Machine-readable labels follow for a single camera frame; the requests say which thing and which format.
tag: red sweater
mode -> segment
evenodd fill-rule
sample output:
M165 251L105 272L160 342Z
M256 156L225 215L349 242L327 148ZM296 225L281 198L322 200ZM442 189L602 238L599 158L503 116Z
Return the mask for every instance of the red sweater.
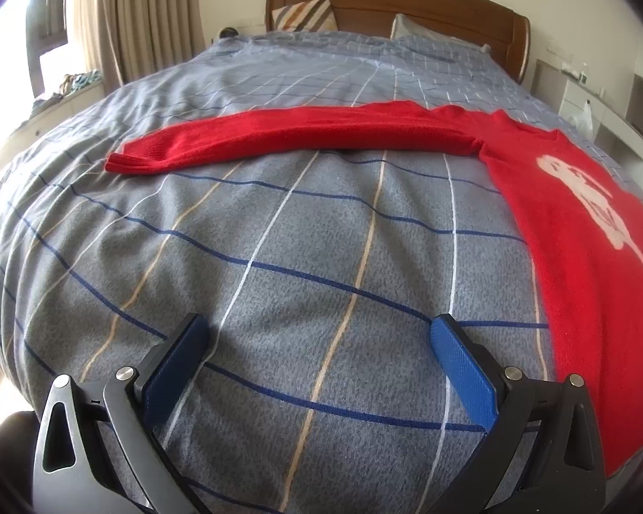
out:
M156 131L105 169L157 174L295 149L477 155L529 246L557 376L587 381L607 473L643 446L643 205L561 132L413 102L257 110Z

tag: plastic bag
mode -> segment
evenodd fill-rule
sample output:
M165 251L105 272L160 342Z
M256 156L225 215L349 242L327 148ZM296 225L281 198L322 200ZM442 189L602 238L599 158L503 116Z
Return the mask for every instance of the plastic bag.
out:
M583 111L569 118L569 123L577 128L577 131L581 133L589 141L593 140L593 116L590 109L590 101L586 101L583 105Z

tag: beige curtain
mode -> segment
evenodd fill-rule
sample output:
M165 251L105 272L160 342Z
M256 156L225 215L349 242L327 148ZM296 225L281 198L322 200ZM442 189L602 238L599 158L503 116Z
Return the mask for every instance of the beige curtain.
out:
M205 48L197 0L66 0L69 41L108 92Z

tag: bed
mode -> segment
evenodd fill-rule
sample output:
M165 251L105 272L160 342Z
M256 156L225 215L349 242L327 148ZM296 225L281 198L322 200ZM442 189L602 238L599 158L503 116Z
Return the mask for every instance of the bed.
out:
M0 367L39 410L55 374L106 377L203 314L215 345L158 439L214 512L426 512L483 435L446 391L429 320L451 312L502 365L553 379L533 265L470 157L300 150L120 176L103 170L111 151L248 109L452 102L562 129L637 191L518 85L523 16L486 0L331 1L347 30L221 40L115 91L0 173ZM492 54L391 41L396 12Z

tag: silver bolt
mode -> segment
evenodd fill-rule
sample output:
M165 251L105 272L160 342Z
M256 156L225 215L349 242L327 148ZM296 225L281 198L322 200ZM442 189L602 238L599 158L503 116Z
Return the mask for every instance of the silver bolt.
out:
M55 385L56 388L63 388L67 384L69 384L69 375L60 375L55 378L53 381L53 384Z
M569 376L569 382L573 384L573 386L578 386L579 388L581 388L584 385L583 377L576 373L572 373Z
M505 367L505 377L507 377L510 380L519 380L521 377L523 377L524 374L522 373L522 370L519 369L519 367L515 367L511 365L510 367Z
M134 368L122 367L117 371L117 374L115 376L117 377L117 380L128 380L134 376Z

